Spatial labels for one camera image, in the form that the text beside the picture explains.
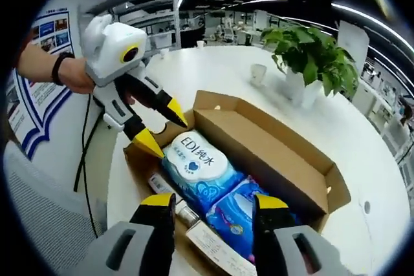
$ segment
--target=blue wet wipes package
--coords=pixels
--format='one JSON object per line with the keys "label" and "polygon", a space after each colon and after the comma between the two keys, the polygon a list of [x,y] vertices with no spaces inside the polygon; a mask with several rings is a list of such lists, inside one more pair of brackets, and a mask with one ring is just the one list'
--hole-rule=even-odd
{"label": "blue wet wipes package", "polygon": [[245,177],[197,131],[179,134],[164,154],[162,165],[186,201],[203,215]]}
{"label": "blue wet wipes package", "polygon": [[207,223],[238,254],[254,262],[252,213],[255,194],[267,193],[250,176],[213,205]]}

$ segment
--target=blue and white poster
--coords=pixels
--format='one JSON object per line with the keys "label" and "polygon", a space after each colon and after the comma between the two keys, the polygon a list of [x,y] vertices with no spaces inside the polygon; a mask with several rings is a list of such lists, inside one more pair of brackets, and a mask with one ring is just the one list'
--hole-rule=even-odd
{"label": "blue and white poster", "polygon": [[[46,11],[35,20],[32,33],[31,44],[50,54],[73,53],[67,8]],[[32,159],[39,143],[49,141],[50,123],[72,92],[54,83],[30,81],[16,71],[13,80],[7,90],[9,122],[23,150]]]}

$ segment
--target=open cardboard box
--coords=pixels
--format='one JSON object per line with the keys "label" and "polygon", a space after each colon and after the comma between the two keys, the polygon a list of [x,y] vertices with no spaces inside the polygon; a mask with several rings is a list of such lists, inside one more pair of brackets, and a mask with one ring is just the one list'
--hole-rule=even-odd
{"label": "open cardboard box", "polygon": [[[185,113],[189,129],[198,130],[234,165],[272,196],[286,202],[304,224],[321,232],[329,213],[351,201],[336,164],[306,139],[240,98],[200,90]],[[162,147],[186,129],[171,122],[154,134]],[[131,144],[125,157],[142,195],[152,195],[148,179],[160,160]],[[201,275],[217,275],[176,224],[175,245]]]}

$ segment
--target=white table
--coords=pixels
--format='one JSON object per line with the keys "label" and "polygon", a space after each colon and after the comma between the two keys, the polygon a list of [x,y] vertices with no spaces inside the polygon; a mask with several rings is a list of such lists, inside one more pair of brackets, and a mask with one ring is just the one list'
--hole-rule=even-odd
{"label": "white table", "polygon": [[[310,111],[298,110],[283,96],[269,99],[249,83],[250,66],[267,66],[264,83],[283,79],[270,53],[256,47],[204,47],[153,57],[147,69],[184,110],[192,107],[198,89],[243,98],[287,124],[334,160],[352,200],[328,219],[322,235],[340,250],[341,261],[353,273],[375,273],[404,238],[409,204],[397,164],[372,125],[343,96],[319,96]],[[159,131],[165,119],[139,104],[133,109],[144,123]],[[108,227],[129,220],[141,201],[126,166],[123,148],[129,141],[118,135],[109,177]],[[364,213],[365,201],[371,212]]]}

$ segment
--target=gray floor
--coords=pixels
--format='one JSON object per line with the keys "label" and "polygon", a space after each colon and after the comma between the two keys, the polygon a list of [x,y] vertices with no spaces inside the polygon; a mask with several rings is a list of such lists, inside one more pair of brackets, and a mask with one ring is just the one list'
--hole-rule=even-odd
{"label": "gray floor", "polygon": [[[93,134],[85,157],[89,195],[105,202],[107,200],[109,170],[117,134],[114,129],[108,129],[107,124],[101,120]],[[80,177],[78,192],[85,192],[83,173]]]}

